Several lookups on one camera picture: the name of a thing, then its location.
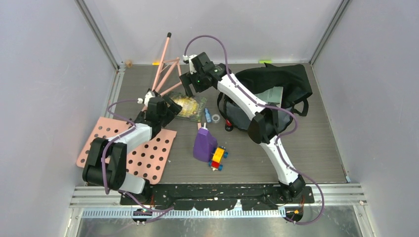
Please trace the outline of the black backpack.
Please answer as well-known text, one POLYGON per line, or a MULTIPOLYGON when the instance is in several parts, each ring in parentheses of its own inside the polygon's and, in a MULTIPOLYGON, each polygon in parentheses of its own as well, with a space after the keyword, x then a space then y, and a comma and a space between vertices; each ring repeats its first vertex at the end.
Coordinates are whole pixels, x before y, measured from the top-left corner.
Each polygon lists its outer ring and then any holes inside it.
MULTIPOLYGON (((308 75, 302 64, 245 69, 235 73, 236 78, 258 99, 274 104, 305 117, 309 111, 308 98, 313 94, 308 75)), ((226 119, 225 130, 234 128, 246 132, 250 119, 239 106, 224 93, 219 93, 217 106, 226 119)))

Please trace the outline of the dark green book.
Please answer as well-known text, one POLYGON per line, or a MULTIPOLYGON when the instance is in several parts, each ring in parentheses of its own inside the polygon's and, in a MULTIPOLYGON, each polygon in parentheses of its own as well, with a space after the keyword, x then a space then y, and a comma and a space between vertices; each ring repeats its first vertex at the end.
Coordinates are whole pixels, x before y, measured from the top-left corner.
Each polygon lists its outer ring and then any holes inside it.
POLYGON ((169 92, 167 96, 182 107, 182 110, 175 116, 175 118, 201 122, 207 98, 199 95, 188 97, 186 94, 174 91, 169 92))

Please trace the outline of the teal book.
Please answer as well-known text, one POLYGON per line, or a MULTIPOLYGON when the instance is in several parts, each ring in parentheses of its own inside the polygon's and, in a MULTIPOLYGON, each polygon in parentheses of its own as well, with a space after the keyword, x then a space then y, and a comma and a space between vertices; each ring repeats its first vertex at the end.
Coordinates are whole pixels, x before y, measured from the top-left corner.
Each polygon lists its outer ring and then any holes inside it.
POLYGON ((283 87, 275 86, 262 93, 255 94, 257 98, 266 102, 267 104, 273 103, 277 107, 281 107, 283 98, 283 87))

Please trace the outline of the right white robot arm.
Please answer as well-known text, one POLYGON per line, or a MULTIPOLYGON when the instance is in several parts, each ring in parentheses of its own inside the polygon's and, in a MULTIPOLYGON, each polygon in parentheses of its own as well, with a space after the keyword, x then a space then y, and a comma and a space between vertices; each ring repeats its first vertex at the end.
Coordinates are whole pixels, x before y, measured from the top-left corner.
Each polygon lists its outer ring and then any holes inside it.
POLYGON ((305 187, 303 176, 292 165, 281 141, 278 112, 280 107, 268 105, 252 94, 236 76, 228 64, 215 65, 206 53, 183 55, 189 71, 180 76, 186 94, 202 92, 214 87, 235 102, 250 119, 248 136, 259 144, 271 160, 281 187, 281 195, 287 202, 296 202, 305 187))

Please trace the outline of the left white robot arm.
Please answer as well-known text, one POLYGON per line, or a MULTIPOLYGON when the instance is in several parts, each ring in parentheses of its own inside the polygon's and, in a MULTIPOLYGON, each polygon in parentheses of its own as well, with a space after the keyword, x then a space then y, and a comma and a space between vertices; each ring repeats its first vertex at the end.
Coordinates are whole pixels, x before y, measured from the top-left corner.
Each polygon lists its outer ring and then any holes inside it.
POLYGON ((135 120, 126 119, 131 126, 110 138, 95 138, 89 148, 82 173, 82 179, 93 185, 110 190, 132 193, 139 204, 147 204, 152 192, 146 186, 149 181, 130 174, 126 170, 127 155, 135 148, 155 138, 182 110, 167 95, 138 98, 144 104, 135 120))

